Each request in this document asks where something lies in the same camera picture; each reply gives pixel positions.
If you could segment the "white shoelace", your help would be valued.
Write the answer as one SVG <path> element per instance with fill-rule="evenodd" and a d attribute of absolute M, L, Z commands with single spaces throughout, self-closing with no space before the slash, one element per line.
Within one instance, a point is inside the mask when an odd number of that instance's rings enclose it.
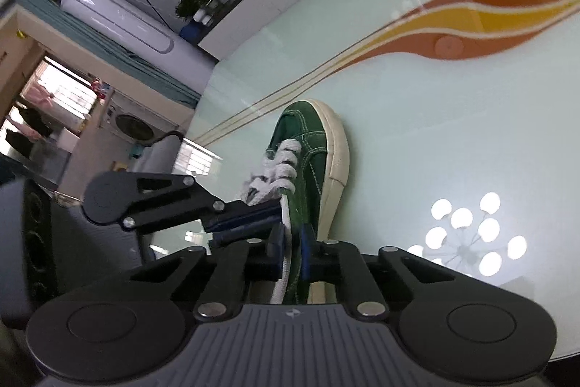
<path fill-rule="evenodd" d="M 262 289 L 271 304 L 282 304 L 284 300 L 292 263 L 292 225 L 289 197 L 296 190 L 297 166 L 302 145 L 297 139 L 284 139 L 276 150 L 267 150 L 261 160 L 261 168 L 251 173 L 244 183 L 241 200 L 250 206 L 277 202 L 281 207 L 283 229 L 283 250 L 281 276 L 271 289 Z"/>

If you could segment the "green canvas sneaker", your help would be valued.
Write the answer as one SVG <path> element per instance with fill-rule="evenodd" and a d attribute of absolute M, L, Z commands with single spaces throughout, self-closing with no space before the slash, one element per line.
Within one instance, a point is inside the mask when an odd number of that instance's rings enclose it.
<path fill-rule="evenodd" d="M 303 279 L 307 244 L 327 240 L 348 182 L 350 150 L 337 114 L 316 100 L 290 104 L 279 117 L 266 156 L 279 183 L 283 216 L 290 228 L 289 273 L 284 276 L 285 304 L 324 301 L 323 289 Z"/>

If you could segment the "washing machine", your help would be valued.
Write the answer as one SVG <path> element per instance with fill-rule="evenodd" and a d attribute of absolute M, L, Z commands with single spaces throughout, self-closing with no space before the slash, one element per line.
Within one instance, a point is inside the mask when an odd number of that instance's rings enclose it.
<path fill-rule="evenodd" d="M 106 103 L 100 126 L 127 143 L 152 143 L 178 126 L 119 91 Z"/>

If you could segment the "white standing air conditioner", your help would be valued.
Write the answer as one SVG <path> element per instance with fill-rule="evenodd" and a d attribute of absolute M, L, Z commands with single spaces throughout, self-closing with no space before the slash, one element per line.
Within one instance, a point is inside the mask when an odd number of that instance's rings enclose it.
<path fill-rule="evenodd" d="M 210 59 L 127 1 L 61 0 L 60 7 L 190 89 L 201 93 L 206 88 Z"/>

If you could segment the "potted plant in white pot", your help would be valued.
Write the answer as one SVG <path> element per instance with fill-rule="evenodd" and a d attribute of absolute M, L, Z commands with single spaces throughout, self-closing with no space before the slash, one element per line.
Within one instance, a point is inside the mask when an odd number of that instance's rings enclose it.
<path fill-rule="evenodd" d="M 183 21 L 201 22 L 212 13 L 213 0 L 180 0 L 174 13 Z"/>

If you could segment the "teal curtain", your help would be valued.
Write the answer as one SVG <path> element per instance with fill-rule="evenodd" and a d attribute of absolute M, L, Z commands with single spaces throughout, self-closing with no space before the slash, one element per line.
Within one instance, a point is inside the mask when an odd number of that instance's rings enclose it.
<path fill-rule="evenodd" d="M 200 100 L 200 92 L 185 86 L 178 79 L 162 72 L 137 54 L 104 36 L 83 21 L 63 12 L 51 0 L 14 0 L 45 21 L 51 28 L 62 33 L 66 38 L 84 47 L 90 53 L 130 77 L 161 93 L 168 99 L 195 109 Z"/>

